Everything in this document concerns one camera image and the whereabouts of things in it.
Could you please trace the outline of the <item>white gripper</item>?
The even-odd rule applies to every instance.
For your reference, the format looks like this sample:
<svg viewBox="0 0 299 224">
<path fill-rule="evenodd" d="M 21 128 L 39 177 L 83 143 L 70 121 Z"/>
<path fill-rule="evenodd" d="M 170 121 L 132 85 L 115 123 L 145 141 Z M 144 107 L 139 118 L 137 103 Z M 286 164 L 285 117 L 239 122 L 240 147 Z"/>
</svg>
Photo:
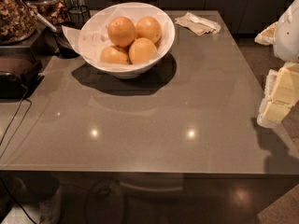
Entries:
<svg viewBox="0 0 299 224">
<path fill-rule="evenodd" d="M 257 123 L 275 128 L 299 102 L 299 0 L 294 0 L 280 16 L 254 38 L 268 46 L 274 43 L 274 54 L 285 63 L 278 71 L 271 69 L 266 77 Z"/>
</svg>

